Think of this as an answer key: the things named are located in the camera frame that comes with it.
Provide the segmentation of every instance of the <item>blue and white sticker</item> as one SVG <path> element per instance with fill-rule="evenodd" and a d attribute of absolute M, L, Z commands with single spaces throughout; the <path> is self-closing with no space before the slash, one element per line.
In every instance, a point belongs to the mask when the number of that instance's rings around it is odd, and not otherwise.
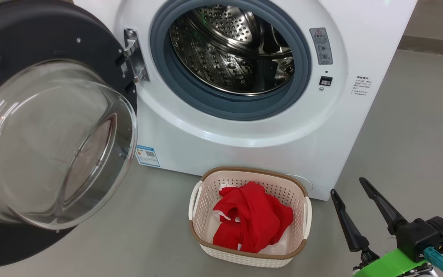
<path fill-rule="evenodd" d="M 155 149 L 151 147 L 144 147 L 142 145 L 136 146 L 136 158 L 142 165 L 151 165 L 154 167 L 160 167 L 158 163 L 157 154 Z"/>

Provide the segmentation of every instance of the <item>brown basket rim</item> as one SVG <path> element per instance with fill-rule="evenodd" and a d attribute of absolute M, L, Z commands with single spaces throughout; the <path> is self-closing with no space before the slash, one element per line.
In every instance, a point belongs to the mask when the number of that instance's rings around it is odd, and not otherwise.
<path fill-rule="evenodd" d="M 219 171 L 251 172 L 251 173 L 258 173 L 258 174 L 269 175 L 269 176 L 273 176 L 273 177 L 279 177 L 279 178 L 286 179 L 288 181 L 291 181 L 291 182 L 295 183 L 302 190 L 302 193 L 304 194 L 305 197 L 309 196 L 309 194 L 307 193 L 307 191 L 304 188 L 304 186 L 297 179 L 295 179 L 295 178 L 293 178 L 291 176 L 288 176 L 288 175 L 284 175 L 284 174 L 277 173 L 277 172 L 271 172 L 271 171 L 268 171 L 268 170 L 259 170 L 259 169 L 242 168 L 242 167 L 218 167 L 218 168 L 214 168 L 214 169 L 209 170 L 208 172 L 206 172 L 201 177 L 201 180 L 204 182 L 204 180 L 206 180 L 206 178 L 209 175 L 211 175 L 211 174 L 213 174 L 215 172 L 219 172 Z M 235 255 L 240 255 L 240 256 L 245 256 L 245 257 L 251 257 L 251 258 L 271 259 L 271 260 L 287 260 L 287 259 L 291 259 L 291 258 L 297 256 L 297 254 L 299 254 L 304 249 L 305 244 L 307 242 L 306 239 L 303 239 L 302 242 L 300 243 L 299 247 L 297 247 L 297 249 L 295 249 L 290 254 L 285 254 L 285 255 L 257 254 L 257 253 L 249 253 L 249 252 L 243 252 L 243 251 L 237 251 L 237 250 L 233 250 L 233 249 L 228 249 L 226 247 L 220 247 L 218 245 L 214 245 L 214 244 L 210 244 L 209 242 L 205 242 L 204 240 L 199 238 L 199 236 L 196 234 L 196 232 L 194 230 L 194 223 L 192 222 L 192 220 L 189 221 L 189 228 L 190 228 L 192 236 L 202 246 L 209 247 L 211 249 L 218 250 L 218 251 L 227 252 L 227 253 L 230 253 L 230 254 L 235 254 Z"/>

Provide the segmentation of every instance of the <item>front-loading washing machine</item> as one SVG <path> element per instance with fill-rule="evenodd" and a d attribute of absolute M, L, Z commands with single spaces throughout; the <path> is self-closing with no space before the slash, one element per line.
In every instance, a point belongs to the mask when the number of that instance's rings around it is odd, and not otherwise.
<path fill-rule="evenodd" d="M 0 265 L 92 216 L 134 156 L 327 200 L 415 3 L 0 2 Z"/>

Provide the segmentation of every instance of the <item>gray rubber gasket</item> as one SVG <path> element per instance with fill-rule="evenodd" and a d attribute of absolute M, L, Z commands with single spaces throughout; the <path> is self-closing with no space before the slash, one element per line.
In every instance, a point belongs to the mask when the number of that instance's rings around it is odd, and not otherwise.
<path fill-rule="evenodd" d="M 236 96 L 212 89 L 192 76 L 177 58 L 168 28 L 181 14 L 206 5 L 232 5 L 272 24 L 292 49 L 295 74 L 283 87 L 261 96 Z M 309 45 L 297 24 L 268 0 L 170 0 L 158 11 L 150 33 L 153 61 L 165 83 L 192 107 L 219 118 L 264 119 L 283 112 L 304 93 L 311 75 Z"/>

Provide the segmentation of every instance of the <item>beige basket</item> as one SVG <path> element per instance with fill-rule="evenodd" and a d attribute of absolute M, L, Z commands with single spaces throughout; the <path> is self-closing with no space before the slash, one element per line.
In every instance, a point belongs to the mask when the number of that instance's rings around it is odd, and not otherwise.
<path fill-rule="evenodd" d="M 240 187 L 249 181 L 262 185 L 266 193 L 293 209 L 293 223 L 281 240 L 258 254 L 212 244 L 220 226 L 218 216 L 213 212 L 213 207 L 222 198 L 220 184 Z M 189 203 L 189 221 L 192 235 L 209 256 L 248 266 L 277 268 L 285 266 L 304 248 L 311 228 L 312 206 L 305 188 L 290 176 L 265 170 L 221 167 L 206 172 L 194 187 Z"/>

